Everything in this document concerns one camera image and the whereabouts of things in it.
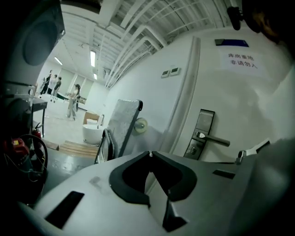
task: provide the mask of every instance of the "person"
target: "person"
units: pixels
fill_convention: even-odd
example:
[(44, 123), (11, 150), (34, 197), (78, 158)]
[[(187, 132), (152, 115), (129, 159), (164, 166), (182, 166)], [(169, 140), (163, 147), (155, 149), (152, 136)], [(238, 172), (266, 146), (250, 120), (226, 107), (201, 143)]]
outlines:
[(71, 117), (71, 113), (73, 114), (73, 120), (75, 120), (75, 116), (76, 116), (76, 111), (78, 110), (78, 102), (77, 102), (77, 98), (80, 95), (80, 85), (79, 84), (75, 84), (75, 90), (73, 93), (68, 94), (68, 96), (70, 97), (69, 100), (69, 107), (68, 107), (68, 112), (67, 112), (67, 117), (70, 118)]
[(54, 87), (57, 83), (57, 75), (54, 75), (53, 78), (50, 79), (49, 81), (49, 86), (48, 86), (48, 90), (47, 90), (47, 94), (51, 94), (52, 90), (54, 90)]
[(56, 85), (54, 87), (53, 95), (55, 97), (57, 97), (57, 92), (58, 92), (60, 86), (61, 86), (61, 77), (59, 77), (59, 80), (56, 82)]
[(46, 91), (47, 91), (47, 89), (48, 89), (48, 84), (49, 84), (49, 81), (50, 81), (50, 77), (51, 77), (51, 73), (52, 73), (52, 70), (50, 71), (50, 73), (49, 73), (49, 75), (47, 76), (47, 78), (45, 79), (43, 79), (43, 84), (44, 84), (44, 86), (43, 86), (43, 89), (42, 89), (42, 91), (40, 92), (40, 94), (45, 94), (46, 93)]

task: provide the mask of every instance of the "door handle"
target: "door handle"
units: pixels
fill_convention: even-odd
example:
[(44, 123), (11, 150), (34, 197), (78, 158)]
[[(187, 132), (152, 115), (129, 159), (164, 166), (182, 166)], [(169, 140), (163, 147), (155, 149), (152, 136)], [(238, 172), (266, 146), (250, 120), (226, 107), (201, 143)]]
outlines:
[(230, 141), (228, 141), (228, 140), (217, 138), (212, 135), (205, 135), (201, 132), (197, 132), (196, 136), (198, 138), (203, 139), (203, 140), (212, 141), (212, 142), (218, 143), (218, 144), (226, 146), (226, 147), (228, 147), (230, 145)]

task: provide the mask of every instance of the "chinese sign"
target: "chinese sign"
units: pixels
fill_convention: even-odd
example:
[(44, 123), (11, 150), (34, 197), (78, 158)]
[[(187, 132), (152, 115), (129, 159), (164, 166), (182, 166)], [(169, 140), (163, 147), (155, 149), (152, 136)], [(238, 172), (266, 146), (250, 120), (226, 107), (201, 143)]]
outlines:
[(265, 68), (260, 58), (260, 55), (252, 52), (220, 52), (221, 69), (234, 71), (239, 74), (261, 77), (265, 74)]

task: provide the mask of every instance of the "ceiling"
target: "ceiling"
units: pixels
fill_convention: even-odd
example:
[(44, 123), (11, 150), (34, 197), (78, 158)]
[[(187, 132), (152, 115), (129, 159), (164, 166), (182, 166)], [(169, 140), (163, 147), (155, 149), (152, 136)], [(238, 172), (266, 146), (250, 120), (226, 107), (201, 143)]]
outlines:
[[(130, 66), (178, 35), (229, 25), (226, 9), (236, 5), (236, 0), (104, 0), (99, 9), (101, 1), (77, 1), (91, 7), (61, 2), (65, 35), (48, 59), (56, 62), (57, 57), (64, 68), (108, 88)], [(96, 52), (95, 67), (91, 50)]]

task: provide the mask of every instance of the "ceiling light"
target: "ceiling light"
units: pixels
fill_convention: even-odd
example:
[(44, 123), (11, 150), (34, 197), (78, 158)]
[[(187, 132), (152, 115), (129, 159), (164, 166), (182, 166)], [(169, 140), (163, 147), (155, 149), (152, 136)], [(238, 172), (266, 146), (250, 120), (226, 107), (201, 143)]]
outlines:
[(56, 59), (58, 63), (60, 63), (61, 65), (63, 65), (63, 64), (60, 62), (60, 60), (58, 60), (57, 57), (54, 57), (54, 59)]
[(95, 52), (90, 51), (90, 63), (93, 67), (95, 67)]

